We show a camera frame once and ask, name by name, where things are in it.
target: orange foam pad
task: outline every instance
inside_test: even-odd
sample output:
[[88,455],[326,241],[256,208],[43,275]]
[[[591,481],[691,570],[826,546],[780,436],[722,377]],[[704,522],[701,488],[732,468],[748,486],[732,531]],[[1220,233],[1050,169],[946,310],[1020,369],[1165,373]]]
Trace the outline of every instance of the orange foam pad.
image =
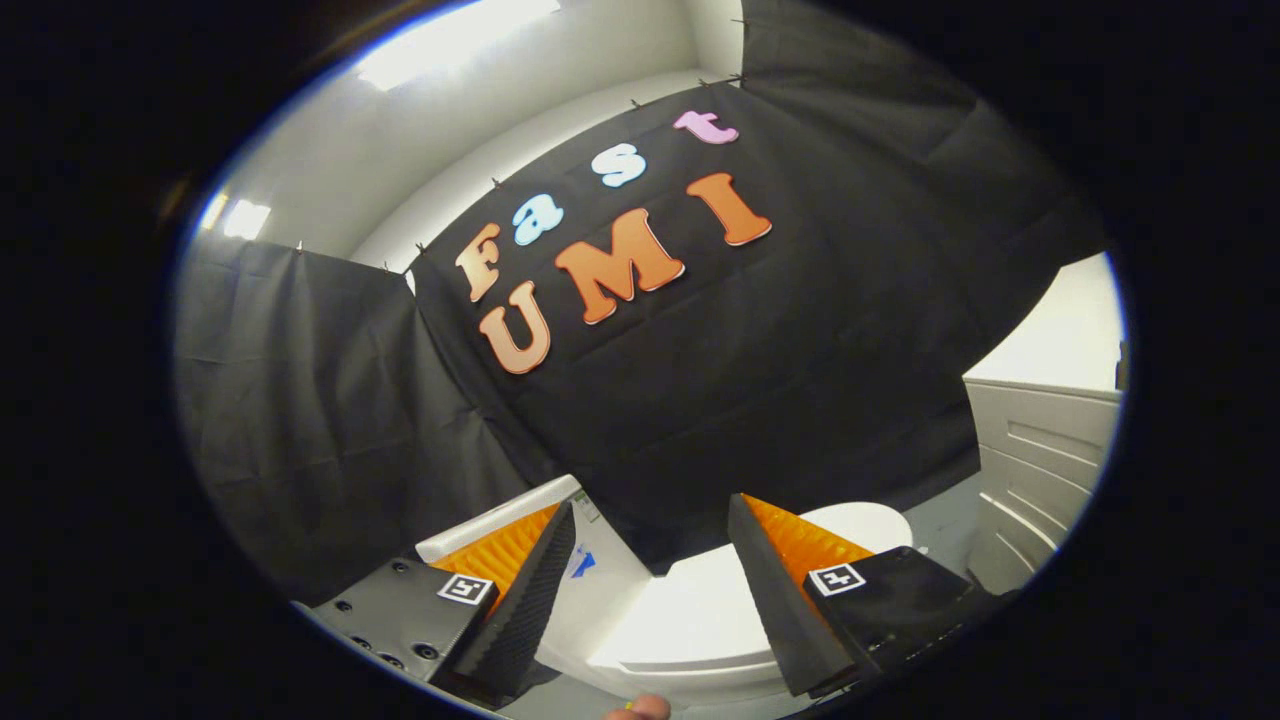
[[516,574],[520,573],[520,568],[534,550],[538,538],[547,529],[547,524],[552,521],[552,515],[556,515],[557,507],[559,507],[558,502],[525,515],[429,565],[449,573],[493,580],[493,584],[498,587],[498,600],[489,609],[489,615],[493,615],[493,611],[498,610],[502,603],[502,598],[507,596],[507,588],[516,582]]
[[774,552],[782,559],[782,565],[800,592],[804,592],[804,579],[809,570],[856,562],[876,555],[865,547],[851,543],[836,533],[824,530],[804,518],[763,500],[756,500],[746,493],[742,493],[742,500],[746,501],[746,506],[751,509],[751,514],[764,528],[764,534],[773,544]]

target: black cloth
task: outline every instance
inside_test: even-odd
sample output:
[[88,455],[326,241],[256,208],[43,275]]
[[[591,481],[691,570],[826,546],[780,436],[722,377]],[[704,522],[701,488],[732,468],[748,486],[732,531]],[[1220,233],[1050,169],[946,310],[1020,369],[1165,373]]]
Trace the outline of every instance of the black cloth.
[[291,600],[323,602],[549,473],[508,460],[398,274],[201,238],[174,306],[174,400],[193,466]]
[[[794,49],[750,28],[754,47]],[[461,386],[486,409],[509,409],[659,573],[727,542],[732,492],[796,512],[855,500],[906,509],[972,475],[961,374],[1062,264],[1103,249],[1064,178],[955,81],[913,86],[900,65],[846,87],[785,64],[758,78],[751,67],[745,90],[672,95],[564,142],[412,265],[419,307]],[[686,110],[716,113],[740,137],[709,145],[673,129]],[[620,142],[648,167],[605,187],[590,163]],[[772,220],[767,236],[727,246],[716,215],[685,193],[718,172]],[[511,218],[544,192],[564,217],[517,246]],[[648,210],[685,275],[588,325],[554,258],[577,241],[609,251],[613,219],[634,208]],[[490,222],[503,228],[499,278],[472,304],[454,260]],[[515,375],[477,324],[525,281],[552,343],[541,365]],[[507,325],[525,346],[517,310]]]

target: ceiling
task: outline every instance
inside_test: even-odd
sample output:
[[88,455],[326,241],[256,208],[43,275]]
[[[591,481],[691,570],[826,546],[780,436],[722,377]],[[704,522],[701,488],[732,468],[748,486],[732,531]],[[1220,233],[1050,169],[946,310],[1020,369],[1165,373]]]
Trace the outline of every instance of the ceiling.
[[270,211],[243,237],[351,258],[416,190],[529,118],[653,76],[727,77],[741,67],[741,41],[724,40],[741,35],[730,22],[741,17],[740,0],[559,5],[390,90],[355,67],[335,72],[232,167],[220,191],[228,202],[206,214],[202,232],[243,225],[233,210],[244,200]]

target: foam letter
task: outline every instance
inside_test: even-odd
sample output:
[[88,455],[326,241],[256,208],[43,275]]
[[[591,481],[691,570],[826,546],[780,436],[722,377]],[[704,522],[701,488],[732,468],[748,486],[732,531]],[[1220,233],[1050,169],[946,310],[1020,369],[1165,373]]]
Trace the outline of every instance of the foam letter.
[[489,223],[480,231],[480,234],[462,249],[458,259],[453,261],[454,265],[462,268],[462,272],[467,274],[467,282],[471,283],[471,302],[476,302],[484,297],[484,293],[489,292],[493,283],[498,282],[498,270],[497,268],[490,268],[489,263],[498,261],[498,245],[493,242],[493,238],[498,237],[500,232],[495,223]]
[[493,347],[493,354],[498,357],[498,364],[502,365],[503,370],[513,375],[524,375],[541,365],[543,360],[547,359],[547,352],[552,348],[552,332],[547,328],[547,320],[538,307],[538,301],[534,300],[532,281],[517,284],[516,290],[511,291],[509,302],[520,309],[525,323],[529,324],[529,332],[532,336],[529,347],[521,350],[516,347],[516,341],[511,340],[511,331],[507,329],[507,323],[503,320],[507,314],[506,307],[490,310],[480,320],[480,333],[489,338],[489,346]]
[[600,182],[609,187],[621,187],[644,173],[645,161],[635,145],[621,142],[609,147],[591,160],[591,170],[604,176]]
[[530,197],[511,219],[511,224],[516,225],[516,245],[529,245],[563,219],[564,210],[556,206],[550,195],[544,192]]
[[689,110],[681,115],[675,124],[671,127],[676,129],[687,129],[694,133],[698,140],[703,142],[710,142],[712,145],[724,145],[726,142],[733,142],[737,140],[737,131],[733,128],[721,129],[712,124],[712,120],[717,119],[716,113],[703,113],[698,114],[694,110]]
[[649,213],[643,208],[628,210],[613,220],[613,252],[575,242],[556,256],[556,266],[573,278],[586,305],[582,322],[589,325],[618,309],[616,300],[600,292],[602,286],[628,302],[635,299],[632,266],[640,275],[636,284],[645,292],[658,290],[685,273],[685,264],[667,255],[649,229]]
[[691,182],[685,192],[701,197],[716,213],[724,225],[726,243],[746,245],[773,229],[773,223],[753,213],[733,191],[732,182],[733,178],[728,173],[714,173]]

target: ceiling light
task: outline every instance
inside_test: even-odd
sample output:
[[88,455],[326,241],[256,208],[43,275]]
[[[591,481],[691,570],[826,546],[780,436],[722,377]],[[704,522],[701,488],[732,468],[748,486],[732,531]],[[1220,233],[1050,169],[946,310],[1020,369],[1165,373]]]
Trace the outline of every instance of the ceiling light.
[[227,237],[255,240],[257,238],[257,233],[262,231],[262,224],[266,223],[269,214],[271,214],[271,209],[266,205],[255,205],[248,200],[238,200],[232,211],[227,214],[227,222],[223,223],[223,234]]
[[214,223],[218,222],[218,215],[223,213],[223,208],[227,205],[227,193],[219,192],[212,200],[209,201],[209,206],[205,208],[205,214],[200,217],[200,227],[202,229],[212,229]]
[[461,64],[556,10],[558,0],[479,0],[401,31],[365,55],[356,70],[360,79],[388,91],[431,69]]

